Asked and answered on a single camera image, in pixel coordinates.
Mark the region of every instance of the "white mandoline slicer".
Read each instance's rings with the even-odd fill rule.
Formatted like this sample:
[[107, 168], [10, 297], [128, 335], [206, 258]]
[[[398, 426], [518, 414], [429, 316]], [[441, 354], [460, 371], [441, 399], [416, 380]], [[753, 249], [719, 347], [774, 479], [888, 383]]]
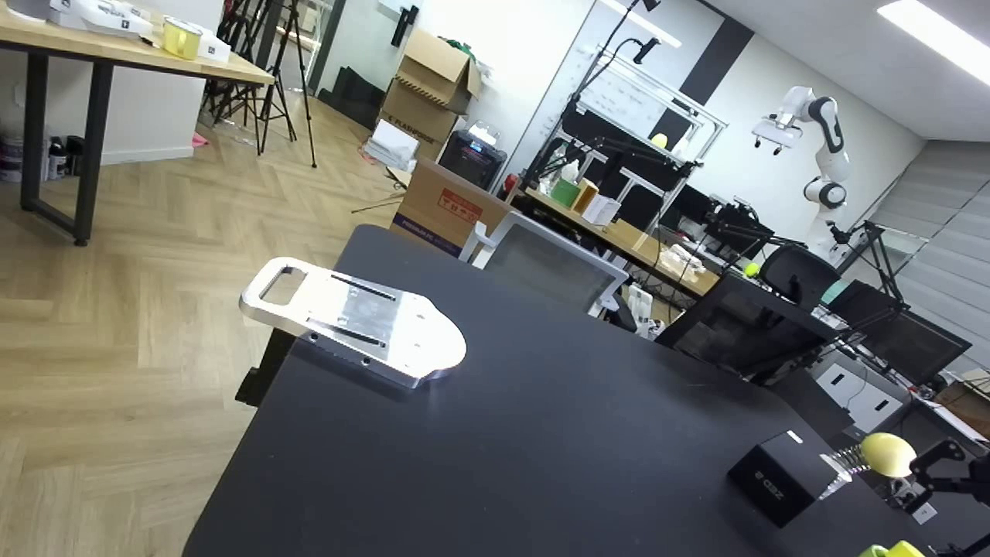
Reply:
[[[293, 272], [300, 284], [290, 299], [267, 299]], [[416, 391], [466, 355], [460, 329], [428, 297], [293, 258], [276, 258], [255, 276], [242, 313], [293, 336], [317, 335], [320, 342], [344, 347], [362, 373], [398, 391]]]

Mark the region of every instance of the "black box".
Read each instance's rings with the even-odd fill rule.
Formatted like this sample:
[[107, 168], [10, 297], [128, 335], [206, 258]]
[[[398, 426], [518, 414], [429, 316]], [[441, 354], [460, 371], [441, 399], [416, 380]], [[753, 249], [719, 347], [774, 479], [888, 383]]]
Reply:
[[812, 508], [835, 476], [835, 468], [792, 431], [755, 446], [729, 471], [729, 481], [776, 525]]

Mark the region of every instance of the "ceiling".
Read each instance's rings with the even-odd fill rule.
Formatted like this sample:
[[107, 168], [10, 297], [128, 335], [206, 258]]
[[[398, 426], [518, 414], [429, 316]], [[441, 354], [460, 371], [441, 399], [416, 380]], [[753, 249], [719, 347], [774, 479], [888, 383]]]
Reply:
[[[875, 6], [888, 0], [710, 0], [923, 140], [990, 142], [990, 87], [943, 63]], [[924, 0], [990, 44], [990, 0]]]

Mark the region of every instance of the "wooden floor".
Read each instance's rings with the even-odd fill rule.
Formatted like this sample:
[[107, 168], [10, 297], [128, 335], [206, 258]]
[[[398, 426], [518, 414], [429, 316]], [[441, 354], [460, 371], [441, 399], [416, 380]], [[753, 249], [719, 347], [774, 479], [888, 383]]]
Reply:
[[362, 126], [317, 108], [317, 137], [320, 170], [281, 125], [262, 157], [218, 131], [194, 162], [107, 168], [90, 248], [0, 185], [0, 557], [183, 551], [255, 414], [231, 392], [267, 329], [240, 291], [397, 211]]

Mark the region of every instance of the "floor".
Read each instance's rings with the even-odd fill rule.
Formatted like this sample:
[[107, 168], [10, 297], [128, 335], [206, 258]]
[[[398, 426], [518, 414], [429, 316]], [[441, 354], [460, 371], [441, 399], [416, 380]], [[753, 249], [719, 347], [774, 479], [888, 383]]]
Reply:
[[267, 329], [240, 291], [276, 252], [331, 266], [397, 211], [365, 131], [331, 108], [320, 170], [281, 125], [262, 157], [208, 137], [192, 162], [107, 168], [90, 248], [0, 185], [0, 557], [181, 553], [255, 414], [231, 392]]

